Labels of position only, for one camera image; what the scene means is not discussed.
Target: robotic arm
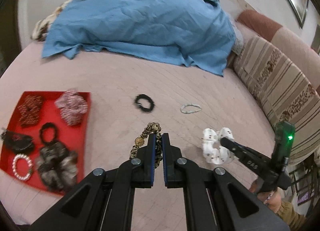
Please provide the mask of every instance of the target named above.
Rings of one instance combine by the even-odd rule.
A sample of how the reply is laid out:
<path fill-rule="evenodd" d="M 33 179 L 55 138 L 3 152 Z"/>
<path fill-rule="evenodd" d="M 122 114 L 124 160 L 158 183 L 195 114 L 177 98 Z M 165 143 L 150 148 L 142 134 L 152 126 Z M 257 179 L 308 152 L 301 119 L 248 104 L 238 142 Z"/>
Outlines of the robotic arm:
<path fill-rule="evenodd" d="M 281 127 L 278 134 L 276 131 L 271 159 L 227 138 L 221 139 L 221 145 L 261 177 L 260 191 L 290 185 L 283 168 L 289 156 L 284 151 L 289 147 L 283 148 L 280 130 L 292 130 L 294 126 Z M 131 230 L 135 189 L 153 186 L 155 147 L 155 135 L 150 134 L 148 145 L 138 150 L 136 158 L 114 170 L 93 170 L 36 220 L 29 231 Z M 164 183 L 167 188 L 183 189 L 188 231 L 289 231 L 278 216 L 224 168 L 211 171 L 183 158 L 180 149 L 170 145 L 167 133 L 162 135 L 162 148 Z"/>

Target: white beaded bracelet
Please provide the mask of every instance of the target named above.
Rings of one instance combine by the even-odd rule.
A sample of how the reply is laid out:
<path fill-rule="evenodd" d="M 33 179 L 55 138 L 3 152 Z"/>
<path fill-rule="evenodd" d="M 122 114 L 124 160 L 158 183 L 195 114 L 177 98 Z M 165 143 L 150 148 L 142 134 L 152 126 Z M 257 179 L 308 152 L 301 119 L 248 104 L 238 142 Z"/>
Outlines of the white beaded bracelet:
<path fill-rule="evenodd" d="M 194 106 L 194 107 L 197 107 L 199 109 L 194 110 L 194 111 L 183 111 L 183 109 L 185 109 L 187 106 Z M 182 107 L 180 108 L 180 111 L 181 111 L 181 113 L 185 113 L 185 114 L 196 113 L 196 112 L 201 111 L 201 106 L 198 105 L 198 104 L 189 103 L 189 104 L 182 105 Z"/>
<path fill-rule="evenodd" d="M 24 159 L 27 161 L 28 163 L 28 167 L 29 167 L 29 171 L 27 173 L 27 175 L 25 175 L 24 177 L 20 176 L 17 172 L 17 161 L 19 159 Z M 25 154 L 17 154 L 15 156 L 15 158 L 13 159 L 13 162 L 12 162 L 12 171 L 15 175 L 15 177 L 19 180 L 23 180 L 23 181 L 26 181 L 28 179 L 30 179 L 31 177 L 31 174 L 32 174 L 32 166 L 33 166 L 33 163 L 32 163 L 32 160 L 30 159 L 30 157 L 28 157 L 27 155 Z"/>

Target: pink scrunchie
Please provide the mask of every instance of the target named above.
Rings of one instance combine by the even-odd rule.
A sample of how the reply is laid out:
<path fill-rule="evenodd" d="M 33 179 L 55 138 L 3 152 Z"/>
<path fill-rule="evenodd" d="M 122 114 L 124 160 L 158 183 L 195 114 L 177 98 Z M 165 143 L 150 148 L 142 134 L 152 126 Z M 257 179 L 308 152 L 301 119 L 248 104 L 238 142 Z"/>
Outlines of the pink scrunchie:
<path fill-rule="evenodd" d="M 83 115 L 88 111 L 87 102 L 75 88 L 64 92 L 54 103 L 61 109 L 61 117 L 69 126 L 81 123 Z"/>

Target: yellow sleeve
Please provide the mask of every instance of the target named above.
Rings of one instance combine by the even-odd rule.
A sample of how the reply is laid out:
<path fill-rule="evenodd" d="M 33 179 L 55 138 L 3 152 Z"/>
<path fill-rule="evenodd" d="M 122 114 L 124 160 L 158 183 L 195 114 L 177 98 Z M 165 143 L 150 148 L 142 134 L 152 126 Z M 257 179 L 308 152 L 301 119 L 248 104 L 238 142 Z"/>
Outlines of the yellow sleeve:
<path fill-rule="evenodd" d="M 290 202 L 282 201 L 277 215 L 287 223 L 291 231 L 297 231 L 306 220 L 305 216 L 294 211 L 293 205 Z"/>

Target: human hand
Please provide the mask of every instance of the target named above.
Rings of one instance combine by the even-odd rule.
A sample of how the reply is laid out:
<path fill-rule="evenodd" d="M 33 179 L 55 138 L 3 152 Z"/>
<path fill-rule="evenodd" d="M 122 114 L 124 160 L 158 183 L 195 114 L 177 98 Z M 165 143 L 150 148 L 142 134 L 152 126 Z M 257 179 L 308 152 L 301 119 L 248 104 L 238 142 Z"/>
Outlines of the human hand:
<path fill-rule="evenodd" d="M 249 191 L 254 193 L 256 192 L 258 188 L 257 180 L 252 182 L 251 187 L 249 188 Z M 265 205 L 268 206 L 274 213 L 277 213 L 281 206 L 281 195 L 279 190 L 272 192 L 261 192 L 258 193 L 257 198 L 262 201 Z"/>

